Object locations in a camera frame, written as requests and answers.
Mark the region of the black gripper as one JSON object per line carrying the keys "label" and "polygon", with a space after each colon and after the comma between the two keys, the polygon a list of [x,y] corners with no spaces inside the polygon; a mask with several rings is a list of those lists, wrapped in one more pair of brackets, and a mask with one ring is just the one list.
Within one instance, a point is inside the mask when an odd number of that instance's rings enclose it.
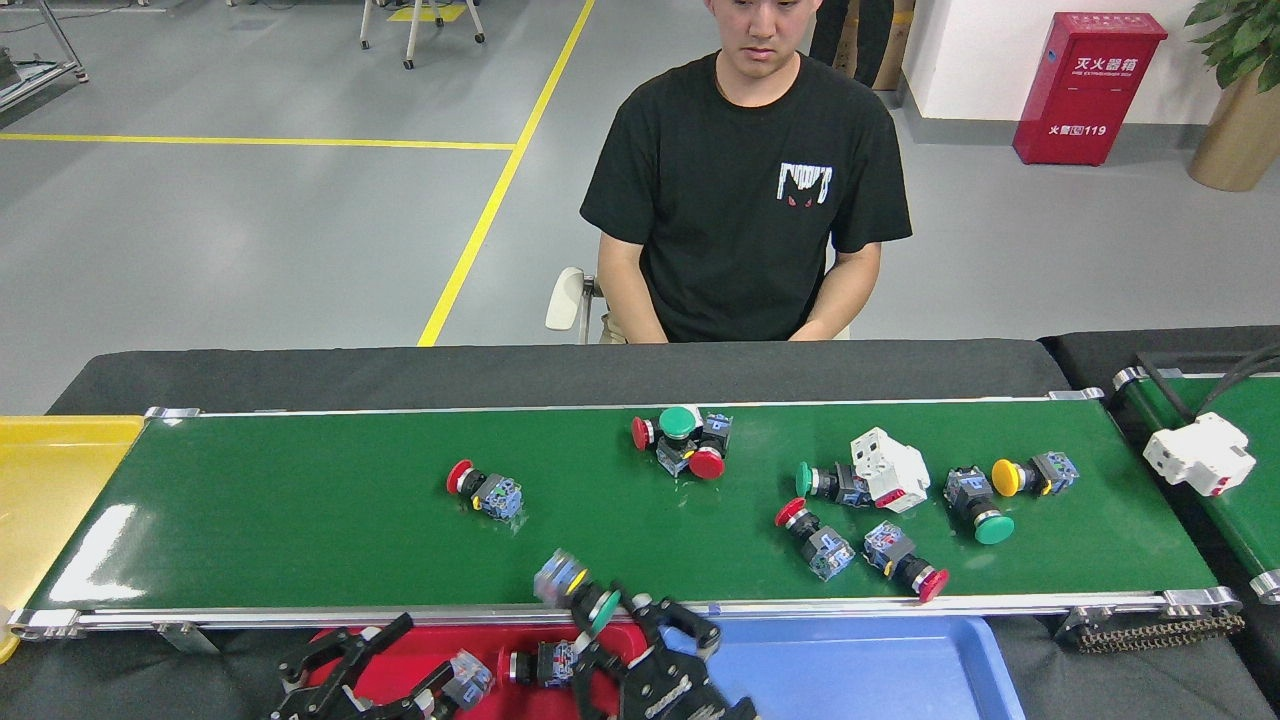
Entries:
{"label": "black gripper", "polygon": [[[622,606],[640,626],[646,650],[643,641],[573,641],[577,657],[570,688],[576,719],[759,719],[751,698],[732,705],[710,682],[703,660],[721,647],[718,625],[671,597],[654,601],[649,594],[623,592]],[[667,648],[663,626],[695,641],[699,659],[643,659]],[[452,664],[443,662],[406,697],[383,705],[348,691],[353,705],[340,719],[453,719],[460,702],[445,693],[453,679]]]}

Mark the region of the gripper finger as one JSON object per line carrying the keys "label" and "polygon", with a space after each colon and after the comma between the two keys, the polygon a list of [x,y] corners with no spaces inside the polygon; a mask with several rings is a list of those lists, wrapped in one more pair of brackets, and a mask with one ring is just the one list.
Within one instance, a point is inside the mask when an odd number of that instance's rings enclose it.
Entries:
{"label": "gripper finger", "polygon": [[375,705],[355,693],[372,659],[413,626],[403,612],[385,626],[353,632],[339,626],[278,664],[284,698],[270,719],[415,719],[413,698]]}

